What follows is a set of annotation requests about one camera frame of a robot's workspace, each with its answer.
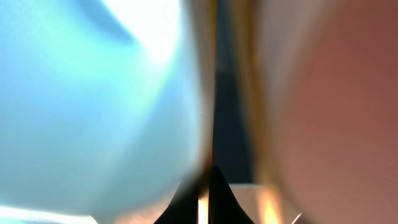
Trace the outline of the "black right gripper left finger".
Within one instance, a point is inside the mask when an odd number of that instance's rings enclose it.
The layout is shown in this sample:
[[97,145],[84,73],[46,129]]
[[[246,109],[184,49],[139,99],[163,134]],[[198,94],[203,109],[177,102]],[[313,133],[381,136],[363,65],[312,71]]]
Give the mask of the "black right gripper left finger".
[[199,182],[182,182],[154,224],[197,224]]

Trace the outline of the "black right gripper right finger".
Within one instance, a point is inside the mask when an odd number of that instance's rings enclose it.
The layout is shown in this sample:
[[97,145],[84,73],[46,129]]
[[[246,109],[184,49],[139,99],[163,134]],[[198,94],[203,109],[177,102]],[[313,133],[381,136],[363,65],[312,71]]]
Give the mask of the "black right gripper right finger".
[[208,183],[211,224],[254,224],[236,200],[219,167],[211,168]]

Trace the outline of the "wooden chopstick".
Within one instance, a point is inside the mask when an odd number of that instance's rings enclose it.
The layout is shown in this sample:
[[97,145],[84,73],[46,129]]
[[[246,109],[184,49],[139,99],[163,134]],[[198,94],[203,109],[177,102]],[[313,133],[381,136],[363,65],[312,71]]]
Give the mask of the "wooden chopstick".
[[213,127],[215,107],[217,0],[192,1],[195,41],[199,60],[201,90],[201,170],[197,206],[197,223],[209,218],[209,177],[213,160]]
[[241,96],[246,107],[246,122],[252,144],[252,165],[258,191],[261,222],[283,224],[277,166],[272,152],[266,97],[262,90],[261,68],[256,62],[256,1],[237,0],[229,4],[234,32],[236,61],[239,63]]

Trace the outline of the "dark blue plate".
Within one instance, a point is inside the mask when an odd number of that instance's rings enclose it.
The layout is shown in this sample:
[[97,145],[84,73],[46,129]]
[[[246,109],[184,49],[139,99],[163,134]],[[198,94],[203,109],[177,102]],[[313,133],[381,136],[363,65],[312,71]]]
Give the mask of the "dark blue plate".
[[213,162],[232,184],[251,184],[251,153],[238,96],[228,1],[217,2]]

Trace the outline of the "light blue cup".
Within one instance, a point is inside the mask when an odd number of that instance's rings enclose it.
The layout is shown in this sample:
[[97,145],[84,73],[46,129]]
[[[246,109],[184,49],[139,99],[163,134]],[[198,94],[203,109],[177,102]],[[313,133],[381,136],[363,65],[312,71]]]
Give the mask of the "light blue cup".
[[1,1],[1,222],[109,223],[203,159],[195,1]]

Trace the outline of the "pink cup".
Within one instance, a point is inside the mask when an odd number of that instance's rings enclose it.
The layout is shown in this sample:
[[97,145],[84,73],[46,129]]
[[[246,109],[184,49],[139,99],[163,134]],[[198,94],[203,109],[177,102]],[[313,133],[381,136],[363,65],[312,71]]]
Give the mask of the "pink cup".
[[282,190],[314,223],[397,222],[397,0],[263,1]]

